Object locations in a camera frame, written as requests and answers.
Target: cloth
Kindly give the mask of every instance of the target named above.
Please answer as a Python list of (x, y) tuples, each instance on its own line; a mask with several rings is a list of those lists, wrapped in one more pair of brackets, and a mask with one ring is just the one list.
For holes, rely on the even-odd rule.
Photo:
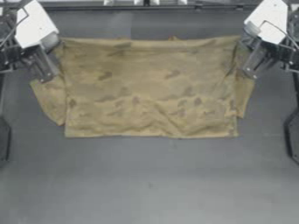
[(60, 75), (31, 83), (42, 109), (66, 137), (235, 137), (254, 88), (238, 42), (66, 38)]

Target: gray floor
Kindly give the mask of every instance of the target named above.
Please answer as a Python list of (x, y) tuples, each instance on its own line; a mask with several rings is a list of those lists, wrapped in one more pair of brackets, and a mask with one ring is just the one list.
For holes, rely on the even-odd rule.
[[(63, 36), (182, 39), (239, 34), (243, 12), (56, 12)], [(7, 77), (12, 160), (0, 171), (2, 224), (296, 223), (299, 167), (283, 121), (290, 75), (256, 82), (240, 137), (66, 139), (46, 117), (26, 71)]]

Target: cable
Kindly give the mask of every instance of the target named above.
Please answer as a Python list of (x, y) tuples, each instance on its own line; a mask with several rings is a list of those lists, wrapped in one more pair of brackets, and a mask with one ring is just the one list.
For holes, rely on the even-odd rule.
[(286, 31), (283, 31), (275, 24), (272, 24), (270, 21), (267, 21), (267, 20), (264, 20), (264, 22), (263, 23), (268, 23), (268, 24), (271, 24), (287, 37), (288, 37), (288, 39), (291, 40), (291, 42), (294, 43), (294, 46), (295, 46), (295, 48), (296, 48), (296, 50), (299, 51), (299, 45), (295, 43), (295, 40), (294, 40), (294, 38), (291, 37), (291, 35), (286, 32)]
[(23, 11), (24, 11), (24, 13), (26, 13), (26, 17), (18, 22), (18, 24), (16, 24), (15, 27), (14, 27), (14, 29), (10, 31), (8, 35), (6, 36), (4, 41), (3, 41), (3, 43), (0, 44), (0, 49), (2, 49), (2, 47), (4, 46), (6, 41), (7, 41), (7, 40), (11, 38), (11, 36), (15, 34), (15, 30), (16, 30), (19, 24), (20, 24), (20, 23), (30, 17), (30, 14), (28, 14), (28, 12), (27, 12), (27, 10), (26, 10), (24, 7), (23, 7)]

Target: camouflage cloth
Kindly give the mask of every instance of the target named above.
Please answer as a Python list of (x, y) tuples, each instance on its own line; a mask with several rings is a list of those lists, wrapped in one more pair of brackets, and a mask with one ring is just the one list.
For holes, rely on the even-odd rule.
[(32, 82), (43, 111), (67, 137), (234, 137), (254, 88), (238, 40), (66, 38), (60, 76)]

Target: gray table surface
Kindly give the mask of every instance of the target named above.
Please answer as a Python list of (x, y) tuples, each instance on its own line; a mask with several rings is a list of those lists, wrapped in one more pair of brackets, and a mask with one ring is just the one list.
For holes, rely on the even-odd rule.
[[(240, 34), (244, 12), (54, 12), (78, 38), (199, 39)], [(30, 75), (6, 78), (12, 158), (0, 171), (2, 224), (296, 223), (299, 166), (286, 156), (291, 76), (258, 80), (236, 138), (66, 139), (47, 119)]]

